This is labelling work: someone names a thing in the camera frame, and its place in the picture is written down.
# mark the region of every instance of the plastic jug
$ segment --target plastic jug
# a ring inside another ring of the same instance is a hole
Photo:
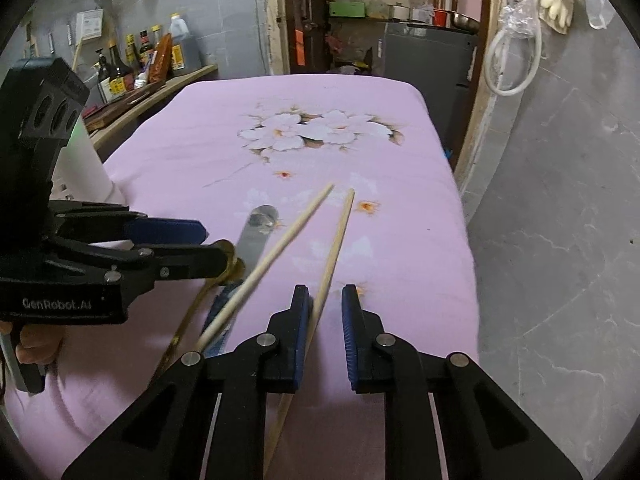
[[[174,75],[185,75],[202,68],[200,51],[196,37],[189,32],[189,27],[180,14],[171,16],[169,28],[174,46],[171,52],[171,66]]]

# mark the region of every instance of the sauce bottle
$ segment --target sauce bottle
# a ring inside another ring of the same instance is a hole
[[[105,103],[110,103],[114,100],[113,93],[111,92],[110,79],[111,79],[111,66],[107,62],[107,58],[104,57],[102,49],[99,48],[95,51],[98,54],[98,89],[100,91],[100,97]]]
[[[142,72],[142,70],[144,70],[145,66],[142,64],[142,60],[140,59],[140,54],[136,47],[136,37],[133,34],[127,34],[127,49],[125,54],[127,56],[127,62],[135,72]]]
[[[133,90],[135,83],[133,70],[120,59],[118,45],[115,41],[111,40],[109,42],[109,50],[111,52],[111,77],[109,78],[109,85],[114,96],[120,97],[126,94],[126,92]]]
[[[154,48],[158,48],[160,40],[162,40],[162,25],[154,25],[151,27],[151,31],[154,34]]]
[[[147,66],[149,58],[153,54],[154,46],[149,43],[149,34],[146,30],[140,32],[140,41],[142,42],[140,45],[140,58],[144,66]]]
[[[171,16],[169,29],[173,39],[172,70],[175,76],[190,74],[202,68],[198,41],[180,14]]]

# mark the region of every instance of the green container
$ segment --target green container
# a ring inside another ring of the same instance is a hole
[[[348,18],[364,18],[364,2],[330,2],[329,14]]]

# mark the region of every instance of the cutting board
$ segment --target cutting board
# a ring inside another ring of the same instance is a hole
[[[131,110],[137,104],[140,104],[149,96],[155,94],[164,86],[164,83],[165,81],[159,81],[133,90],[124,96],[123,99],[100,108],[85,119],[86,129],[90,133],[109,126],[109,124],[113,123],[118,117]]]

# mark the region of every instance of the white paper sign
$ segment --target white paper sign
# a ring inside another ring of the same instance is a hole
[[[103,9],[78,12],[78,16],[76,18],[77,41],[79,41],[80,38],[85,41],[92,40],[93,38],[100,38],[102,35],[103,16]]]

